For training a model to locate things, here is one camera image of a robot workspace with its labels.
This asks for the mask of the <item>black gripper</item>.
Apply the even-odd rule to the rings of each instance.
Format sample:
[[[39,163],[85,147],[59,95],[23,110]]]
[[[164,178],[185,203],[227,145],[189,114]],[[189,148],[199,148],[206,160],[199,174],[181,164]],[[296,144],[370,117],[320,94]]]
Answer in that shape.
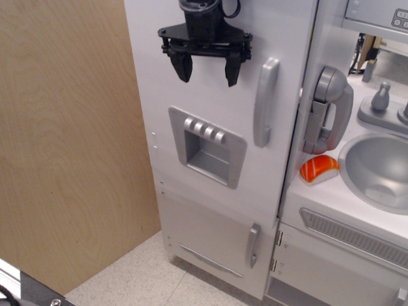
[[[252,57],[252,34],[233,27],[220,7],[183,7],[185,22],[158,30],[163,53],[181,81],[190,80],[192,56],[226,58],[228,86],[237,84],[241,62]]]

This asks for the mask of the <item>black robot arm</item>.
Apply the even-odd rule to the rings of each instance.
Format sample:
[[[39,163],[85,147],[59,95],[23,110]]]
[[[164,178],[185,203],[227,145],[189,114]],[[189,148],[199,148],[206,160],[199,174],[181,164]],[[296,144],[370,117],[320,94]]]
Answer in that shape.
[[[252,34],[228,24],[241,9],[225,13],[222,1],[179,1],[186,22],[158,30],[162,51],[170,58],[178,77],[188,82],[193,70],[192,56],[226,60],[225,75],[230,87],[237,84],[241,64],[252,57]]]

